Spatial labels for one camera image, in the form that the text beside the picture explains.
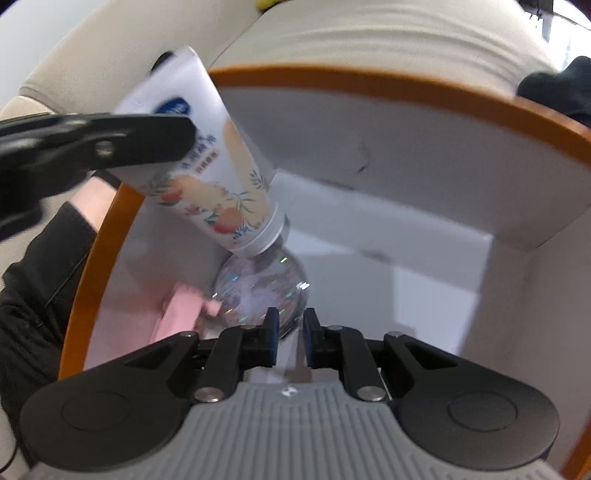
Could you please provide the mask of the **person left leg black sock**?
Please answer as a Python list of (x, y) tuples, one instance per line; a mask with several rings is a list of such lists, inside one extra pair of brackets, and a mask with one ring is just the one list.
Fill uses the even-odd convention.
[(78, 285), (119, 186), (110, 172), (94, 171), (3, 274), (1, 406), (29, 467), (34, 458), (22, 439), (21, 410), (58, 379)]

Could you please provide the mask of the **person right leg black sock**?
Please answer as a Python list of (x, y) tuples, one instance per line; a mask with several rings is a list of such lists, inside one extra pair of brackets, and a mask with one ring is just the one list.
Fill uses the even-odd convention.
[(591, 60), (579, 56), (560, 73), (533, 73), (518, 86), (517, 95), (549, 107), (591, 127)]

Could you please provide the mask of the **yellow cushion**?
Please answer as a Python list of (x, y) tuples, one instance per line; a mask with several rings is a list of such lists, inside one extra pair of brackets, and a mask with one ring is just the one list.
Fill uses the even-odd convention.
[(259, 12), (266, 12), (276, 6), (277, 4), (283, 3), (286, 0), (256, 0), (256, 9)]

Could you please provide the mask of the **white hand cream tube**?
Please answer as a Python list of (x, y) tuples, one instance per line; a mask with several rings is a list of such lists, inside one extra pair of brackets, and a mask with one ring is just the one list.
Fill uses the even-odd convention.
[(130, 91), (117, 114), (176, 114), (191, 120), (190, 150), (178, 161), (118, 168), (125, 184), (250, 258), (279, 238), (283, 211), (197, 53), (183, 47)]

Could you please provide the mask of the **person leg black sock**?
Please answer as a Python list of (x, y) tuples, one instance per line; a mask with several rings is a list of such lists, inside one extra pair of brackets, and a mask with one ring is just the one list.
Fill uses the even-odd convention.
[(22, 439), (21, 410), (58, 379), (78, 285), (119, 186), (110, 172), (94, 171), (3, 274), (1, 406), (29, 467), (34, 458)]
[(549, 107), (591, 127), (591, 60), (579, 56), (560, 73), (533, 73), (518, 86), (517, 95)]

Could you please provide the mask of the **clear glitter ball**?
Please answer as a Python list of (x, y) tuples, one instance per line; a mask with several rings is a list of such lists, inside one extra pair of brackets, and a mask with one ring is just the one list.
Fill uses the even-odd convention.
[(276, 308), (283, 339), (297, 329), (310, 287), (301, 262), (287, 249), (273, 247), (251, 259), (228, 258), (213, 281), (212, 298), (221, 304), (219, 318), (228, 326), (257, 326)]

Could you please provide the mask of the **beige fabric sofa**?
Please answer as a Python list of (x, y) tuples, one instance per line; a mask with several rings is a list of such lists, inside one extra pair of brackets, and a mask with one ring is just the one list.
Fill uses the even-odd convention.
[(502, 96), (556, 73), (515, 1), (108, 1), (73, 28), (1, 106), (5, 119), (113, 109), (165, 52), (204, 66), (318, 64), (418, 74)]

